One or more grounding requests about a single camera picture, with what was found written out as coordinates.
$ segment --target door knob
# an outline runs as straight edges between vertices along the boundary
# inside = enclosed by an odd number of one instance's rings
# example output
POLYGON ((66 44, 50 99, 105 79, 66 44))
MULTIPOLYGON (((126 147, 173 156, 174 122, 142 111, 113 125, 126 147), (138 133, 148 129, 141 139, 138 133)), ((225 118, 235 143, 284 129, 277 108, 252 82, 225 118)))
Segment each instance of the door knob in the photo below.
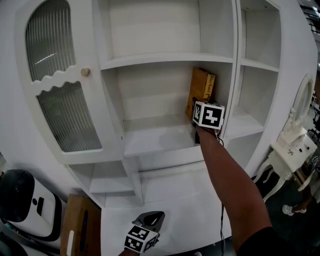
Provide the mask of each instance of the door knob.
POLYGON ((85 68, 81 69, 81 75, 83 77, 87 77, 87 76, 89 76, 89 74, 90 74, 90 69, 89 68, 85 67, 85 68))

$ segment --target black and white cube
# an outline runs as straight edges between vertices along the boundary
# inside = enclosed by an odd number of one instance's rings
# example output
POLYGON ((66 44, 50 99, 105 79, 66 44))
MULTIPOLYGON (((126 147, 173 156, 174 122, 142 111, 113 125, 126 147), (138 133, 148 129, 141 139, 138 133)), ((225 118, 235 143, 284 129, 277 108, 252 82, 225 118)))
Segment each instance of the black and white cube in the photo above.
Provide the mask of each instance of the black and white cube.
POLYGON ((158 233, 131 223, 124 247, 141 254, 154 246, 158 237, 158 233))
POLYGON ((196 101, 192 119, 198 126, 220 130, 224 113, 224 106, 196 101))

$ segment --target orange book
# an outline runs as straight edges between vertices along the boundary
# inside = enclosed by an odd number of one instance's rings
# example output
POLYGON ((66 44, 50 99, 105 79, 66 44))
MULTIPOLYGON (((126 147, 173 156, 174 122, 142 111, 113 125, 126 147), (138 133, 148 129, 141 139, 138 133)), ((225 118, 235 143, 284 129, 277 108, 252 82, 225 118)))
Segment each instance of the orange book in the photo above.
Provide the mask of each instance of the orange book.
POLYGON ((185 113, 189 119, 192 118, 193 97, 199 102, 209 102, 214 88, 215 76, 207 71, 194 67, 190 86, 190 93, 185 113))

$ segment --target brown box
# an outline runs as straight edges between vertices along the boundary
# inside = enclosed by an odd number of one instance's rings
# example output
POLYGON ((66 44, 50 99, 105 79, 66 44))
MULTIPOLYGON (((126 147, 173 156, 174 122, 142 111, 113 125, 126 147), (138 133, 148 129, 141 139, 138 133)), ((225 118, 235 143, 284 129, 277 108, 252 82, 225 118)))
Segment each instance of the brown box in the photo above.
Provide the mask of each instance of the brown box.
POLYGON ((213 74, 203 69, 193 68, 190 93, 185 110, 189 119, 191 119, 193 112, 193 97, 196 97, 199 102, 209 102, 214 88, 215 78, 213 74))
POLYGON ((67 256, 68 250, 69 256, 100 256, 100 231, 101 210, 83 196, 69 195, 62 225, 60 255, 67 256), (72 231, 73 240, 69 238, 72 231))

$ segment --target white desk surface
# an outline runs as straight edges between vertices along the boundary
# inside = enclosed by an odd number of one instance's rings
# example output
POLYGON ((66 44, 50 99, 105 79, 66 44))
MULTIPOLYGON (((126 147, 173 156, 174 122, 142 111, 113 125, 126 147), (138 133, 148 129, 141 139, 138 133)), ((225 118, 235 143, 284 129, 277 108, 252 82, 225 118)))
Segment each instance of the white desk surface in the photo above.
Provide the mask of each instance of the white desk surface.
POLYGON ((271 147, 281 156, 293 173, 299 169, 304 164, 305 160, 317 149, 316 144, 313 143, 308 135, 305 135, 303 138, 303 143, 301 146, 302 152, 300 152, 294 146, 292 146, 290 149, 283 148, 277 141, 272 143, 271 147))
MULTIPOLYGON (((142 179, 143 207, 102 209, 101 255, 117 256, 124 249, 129 223, 140 214, 165 212, 159 242, 145 256, 191 251, 221 240, 221 202, 206 169, 142 179)), ((224 212, 223 234, 231 236, 224 212)))

